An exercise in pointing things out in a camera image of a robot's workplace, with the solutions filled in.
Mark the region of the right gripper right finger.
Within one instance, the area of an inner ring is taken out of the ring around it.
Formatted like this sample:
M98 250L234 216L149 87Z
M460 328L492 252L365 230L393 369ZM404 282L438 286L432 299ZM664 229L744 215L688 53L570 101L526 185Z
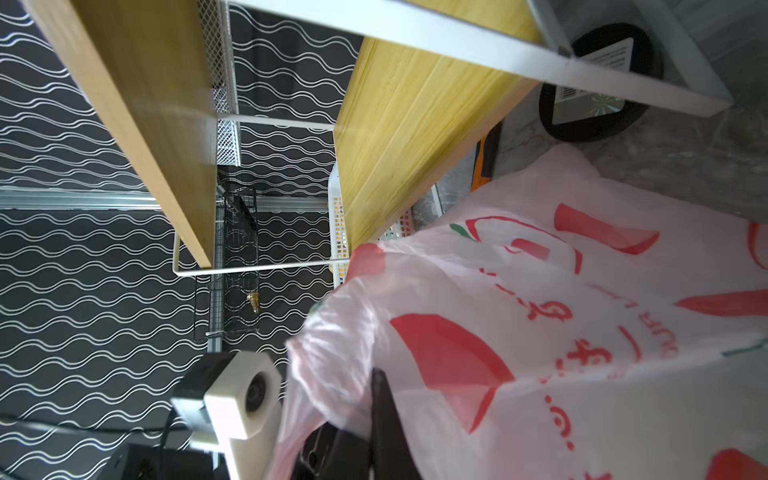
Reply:
M411 456L400 416L385 372L371 375L372 432L370 457L374 479L421 479Z

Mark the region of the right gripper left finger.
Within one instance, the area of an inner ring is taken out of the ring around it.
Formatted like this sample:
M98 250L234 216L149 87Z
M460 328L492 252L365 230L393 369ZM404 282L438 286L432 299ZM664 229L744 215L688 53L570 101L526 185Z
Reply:
M290 478L370 479L370 444L326 422L300 447Z

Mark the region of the pink plastic grocery bag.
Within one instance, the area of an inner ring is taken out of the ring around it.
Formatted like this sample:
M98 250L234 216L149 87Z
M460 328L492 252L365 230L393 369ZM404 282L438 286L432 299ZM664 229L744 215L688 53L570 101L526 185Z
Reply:
M268 475L372 373L425 479L763 479L767 228L560 145L416 234L358 246L287 344Z

